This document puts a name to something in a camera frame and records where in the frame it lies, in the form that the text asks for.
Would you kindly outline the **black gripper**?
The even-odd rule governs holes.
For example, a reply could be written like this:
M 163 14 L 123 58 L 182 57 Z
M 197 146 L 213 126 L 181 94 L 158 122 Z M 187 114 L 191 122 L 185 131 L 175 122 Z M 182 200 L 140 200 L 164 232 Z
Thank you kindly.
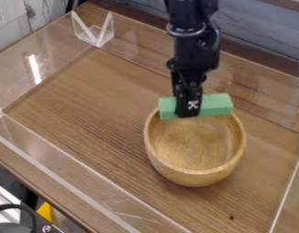
M 207 73 L 218 68 L 221 29 L 206 24 L 203 32 L 194 36 L 174 37 L 174 58 L 167 67 L 171 72 L 172 94 L 176 96 L 178 117 L 197 117 L 202 105 L 201 84 Z

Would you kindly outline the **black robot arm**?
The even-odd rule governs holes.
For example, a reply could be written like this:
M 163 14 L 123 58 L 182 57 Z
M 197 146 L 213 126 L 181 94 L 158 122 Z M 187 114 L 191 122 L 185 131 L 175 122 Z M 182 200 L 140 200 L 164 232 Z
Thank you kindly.
M 221 28 L 211 22 L 218 0 L 164 0 L 174 38 L 174 56 L 167 62 L 171 73 L 175 115 L 197 117 L 202 107 L 203 83 L 219 66 Z

